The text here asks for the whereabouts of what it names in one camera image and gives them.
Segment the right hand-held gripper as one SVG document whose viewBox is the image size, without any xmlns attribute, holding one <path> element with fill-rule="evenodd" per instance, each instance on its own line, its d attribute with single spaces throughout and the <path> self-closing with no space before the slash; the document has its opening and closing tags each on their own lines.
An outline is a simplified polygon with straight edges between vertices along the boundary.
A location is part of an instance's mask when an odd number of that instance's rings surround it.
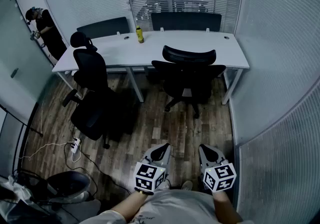
<svg viewBox="0 0 320 224">
<path fill-rule="evenodd" d="M 234 165 L 213 146 L 201 144 L 198 150 L 201 169 L 199 180 L 203 185 L 201 190 L 219 192 L 232 188 L 237 176 Z"/>
</svg>

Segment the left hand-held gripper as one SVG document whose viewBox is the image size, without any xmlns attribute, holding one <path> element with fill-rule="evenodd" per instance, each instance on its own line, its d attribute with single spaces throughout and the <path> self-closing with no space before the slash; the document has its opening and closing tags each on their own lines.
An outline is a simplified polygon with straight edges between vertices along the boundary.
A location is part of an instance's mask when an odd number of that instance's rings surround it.
<svg viewBox="0 0 320 224">
<path fill-rule="evenodd" d="M 141 161 L 137 162 L 133 183 L 138 192 L 154 192 L 168 176 L 170 166 L 171 145 L 156 145 L 148 149 Z"/>
</svg>

